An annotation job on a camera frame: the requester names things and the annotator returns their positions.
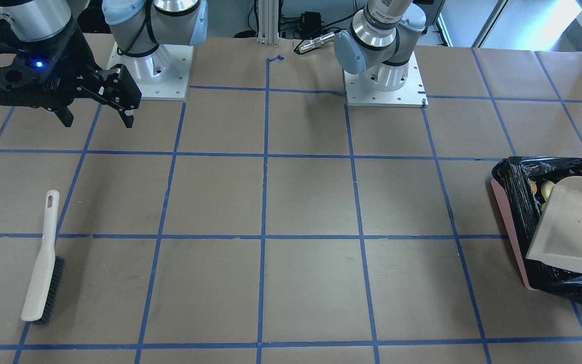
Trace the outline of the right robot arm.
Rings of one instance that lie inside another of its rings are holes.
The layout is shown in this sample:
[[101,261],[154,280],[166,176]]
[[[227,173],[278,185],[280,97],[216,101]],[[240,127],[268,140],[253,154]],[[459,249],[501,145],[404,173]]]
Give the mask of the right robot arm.
[[0,1],[0,105],[43,108],[71,127],[69,106],[92,99],[116,110],[125,127],[139,107],[139,85],[173,72],[166,46],[200,46],[206,1],[103,1],[120,60],[95,62],[65,1]]

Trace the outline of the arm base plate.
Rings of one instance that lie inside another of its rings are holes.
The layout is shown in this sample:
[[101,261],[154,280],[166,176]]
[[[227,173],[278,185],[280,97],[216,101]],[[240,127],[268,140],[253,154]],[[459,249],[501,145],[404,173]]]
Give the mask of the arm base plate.
[[107,64],[127,66],[144,101],[185,101],[191,74],[193,46],[161,44],[142,58],[121,56],[115,43]]
[[404,65],[380,64],[360,74],[343,71],[343,76],[349,106],[425,108],[429,105],[414,52]]

